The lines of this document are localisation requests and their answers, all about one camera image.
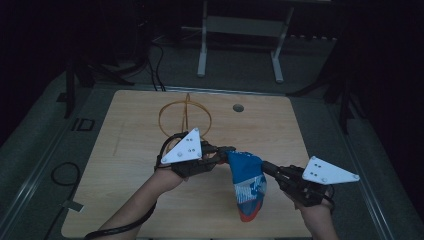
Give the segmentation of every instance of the dark background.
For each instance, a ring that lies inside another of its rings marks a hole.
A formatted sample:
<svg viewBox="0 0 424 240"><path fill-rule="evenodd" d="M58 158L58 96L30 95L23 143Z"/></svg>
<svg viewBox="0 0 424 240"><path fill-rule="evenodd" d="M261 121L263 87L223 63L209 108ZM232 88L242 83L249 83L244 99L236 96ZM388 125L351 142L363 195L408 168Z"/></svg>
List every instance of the dark background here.
<svg viewBox="0 0 424 240"><path fill-rule="evenodd" d="M201 24L202 1L138 3L140 15L134 11L134 1L1 1L0 144L50 81L65 70L76 49L99 63L116 64L119 58L142 60L154 34L150 27L167 32L177 42L181 25ZM289 34L339 39L326 71L351 71L354 66L352 91L423 218L424 4L394 0L347 3L295 3ZM219 6L213 10L222 14L235 11ZM258 9L271 18L280 17L273 5L267 10L252 3L238 10L249 16L258 14ZM316 18L327 24L316 25ZM137 29L135 23L140 22L148 25Z"/></svg>

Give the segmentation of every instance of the metal frame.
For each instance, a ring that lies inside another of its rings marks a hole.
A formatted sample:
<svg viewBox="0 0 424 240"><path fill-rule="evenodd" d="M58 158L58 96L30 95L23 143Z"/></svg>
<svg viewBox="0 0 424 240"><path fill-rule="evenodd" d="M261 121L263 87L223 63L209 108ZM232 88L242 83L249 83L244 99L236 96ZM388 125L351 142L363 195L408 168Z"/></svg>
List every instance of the metal frame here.
<svg viewBox="0 0 424 240"><path fill-rule="evenodd" d="M290 7L285 21L267 21L232 17L208 16L208 1L203 1L202 20L202 46L200 49L199 66L197 76L204 77L206 73L207 45L206 38L208 32L220 32L231 34L244 34L255 36L266 36L278 38L275 50L271 51L271 61L274 69L275 81L282 83L283 74L279 56L283 47L284 39L293 16L294 8Z"/></svg>

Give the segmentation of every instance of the table leg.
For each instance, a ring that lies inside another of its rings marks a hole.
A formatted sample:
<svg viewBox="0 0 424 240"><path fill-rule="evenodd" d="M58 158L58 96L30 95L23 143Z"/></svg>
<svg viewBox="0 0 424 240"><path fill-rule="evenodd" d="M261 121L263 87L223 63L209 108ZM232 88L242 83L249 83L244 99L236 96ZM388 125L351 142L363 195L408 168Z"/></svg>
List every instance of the table leg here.
<svg viewBox="0 0 424 240"><path fill-rule="evenodd" d="M294 8L291 7L288 11L287 17L285 22L283 23L283 26L281 28L281 34L278 39L278 45L277 48L274 51L271 51L271 61L272 66L274 68L274 75L275 75L275 81L277 83L282 83L283 80L283 74L281 72L281 65L280 65L280 59L278 58L280 56L281 48L283 47L284 39L287 35L287 30L289 28L291 17L293 16Z"/></svg>
<svg viewBox="0 0 424 240"><path fill-rule="evenodd" d="M203 1L203 20L202 20L202 47L200 49L199 57L199 66L197 68L197 76L204 77L206 72L206 57L207 57L207 47L206 47L206 21L207 21L207 8L208 1Z"/></svg>

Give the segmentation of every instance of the black cable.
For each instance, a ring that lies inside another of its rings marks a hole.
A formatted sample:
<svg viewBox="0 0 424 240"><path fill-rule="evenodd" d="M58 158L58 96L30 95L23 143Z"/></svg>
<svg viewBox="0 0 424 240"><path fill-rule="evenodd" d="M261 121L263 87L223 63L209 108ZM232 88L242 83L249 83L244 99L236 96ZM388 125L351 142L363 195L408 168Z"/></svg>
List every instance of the black cable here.
<svg viewBox="0 0 424 240"><path fill-rule="evenodd" d="M98 230L98 231L95 231L95 232L91 232L84 237L84 240L95 239L95 238L102 237L102 236L109 236L109 235L115 235L115 234L127 232L131 229L134 229L135 227L142 225L145 221L147 221L147 219L150 218L150 216L152 216L152 214L153 214L153 212L156 208L156 203L157 202L155 202L155 204L153 204L153 206L149 209L149 211L143 217L141 217L139 220L137 220L133 223L130 223L128 225L122 226L122 227L105 229L105 230Z"/></svg>
<svg viewBox="0 0 424 240"><path fill-rule="evenodd" d="M119 69L114 71L114 73L118 74L119 76L123 77L126 74L130 74L133 73L131 76L136 75L137 73L143 71L147 66L147 60L143 61L143 62L136 62L133 66L124 68L124 69Z"/></svg>
<svg viewBox="0 0 424 240"><path fill-rule="evenodd" d="M155 47L158 47L160 49L160 51L161 51L161 55L159 57L159 61L156 64L156 67L155 67L156 70L153 69L153 64L150 61L150 59L147 59L147 63L148 63L149 69L150 69L150 77L151 77L151 80L152 80L152 85L155 88L155 91L157 91L158 89L157 89L156 83L155 83L157 81L158 84L159 84L159 86L160 86L161 91L162 92L166 92L165 85L162 83L162 81L160 79L160 76L159 76L159 66L160 66L160 63L162 62L163 54L164 54L163 48L161 46L153 43L153 42L152 42L152 45L155 46Z"/></svg>
<svg viewBox="0 0 424 240"><path fill-rule="evenodd" d="M73 167L75 168L76 173L77 173L77 176L76 176L76 178L75 178L75 181L74 181L74 182L70 182L70 183L62 183L62 182L60 182L60 181L58 181L58 180L56 179L56 176L55 176L56 171L57 171L59 168L61 168L61 167L65 166L65 165L71 165L71 166L73 166ZM73 187L72 187L72 191L69 193L69 195L68 195L68 197L67 197L67 200L71 200L71 198L72 198L72 196L74 195L75 191L77 190L78 184L79 184L79 182L80 182L80 180L81 180L81 171L80 171L80 169L79 169L78 165L76 165L75 163L72 163L72 162L64 162L64 163L62 163L62 164L59 164L58 166L56 166L56 167L52 170L52 172L50 173L50 178L52 179L52 181L53 181L55 184L57 184L57 185L59 185L59 186L64 186L64 187L73 186ZM65 209L65 208L62 206L62 208L60 209L60 211L56 214L56 217L54 218L54 220L53 220L52 224L50 225L49 230L47 231L46 235L44 236L44 240L47 240L47 239L50 237L50 234L51 234L51 232L52 232L52 230L53 230L53 227L56 225L56 222L57 222L57 220L59 219L59 217L60 217L60 215L62 214L62 212L63 212L63 210L64 210L64 209Z"/></svg>
<svg viewBox="0 0 424 240"><path fill-rule="evenodd" d="M330 209L330 213L333 214L334 209L336 209L336 202L334 202L333 197L336 194L336 189L334 188L334 185L330 185L331 191L330 191L330 196L329 198L331 199L331 201L329 201L331 203L331 205L333 206Z"/></svg>
<svg viewBox="0 0 424 240"><path fill-rule="evenodd" d="M124 77L125 79L129 79L129 78L134 77L135 75L141 73L142 71L144 71L144 69L146 68L146 66L144 66L143 68L139 69L137 72L132 73L131 75L121 75L121 76Z"/></svg>
<svg viewBox="0 0 424 240"><path fill-rule="evenodd" d="M158 91L157 87L156 87L156 83L155 83L155 77L153 75L153 67L152 67L152 62L150 62L150 59L147 59L147 64L149 65L150 68L150 78L152 80L152 85L155 88L155 91Z"/></svg>
<svg viewBox="0 0 424 240"><path fill-rule="evenodd" d="M156 73L156 79L158 80L159 85L161 86L162 91L163 92L166 92L165 86L163 85L163 83L162 83L162 81L160 80L160 77L159 77L159 66L160 66L160 63L162 62L162 59L163 59L163 48L161 46L159 46L158 44L153 43L153 42L152 42L152 45L155 46L155 47L157 47L157 48L159 48L160 49L160 52L161 52L160 57L159 57L159 61L156 64L156 71L155 71L155 73Z"/></svg>
<svg viewBox="0 0 424 240"><path fill-rule="evenodd" d="M332 198L327 195L324 195L324 199L327 200L331 204L330 213L333 214L334 209L336 208L336 203Z"/></svg>

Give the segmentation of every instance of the tabletop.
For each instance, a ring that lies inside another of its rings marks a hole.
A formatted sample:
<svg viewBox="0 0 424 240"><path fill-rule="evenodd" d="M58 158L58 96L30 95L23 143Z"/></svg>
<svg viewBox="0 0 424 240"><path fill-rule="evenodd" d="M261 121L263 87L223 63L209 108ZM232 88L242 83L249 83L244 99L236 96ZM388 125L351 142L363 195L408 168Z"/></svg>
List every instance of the tabletop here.
<svg viewBox="0 0 424 240"><path fill-rule="evenodd" d="M234 146L278 166L305 167L309 160L286 97L120 90L112 100L74 197L84 209L68 212L62 234L83 237L97 230L151 176L156 156L167 139L165 134L195 127L212 145ZM251 222L240 220L231 171L223 164L162 195L138 236L310 236L293 202L272 177L266 177L264 203Z"/></svg>

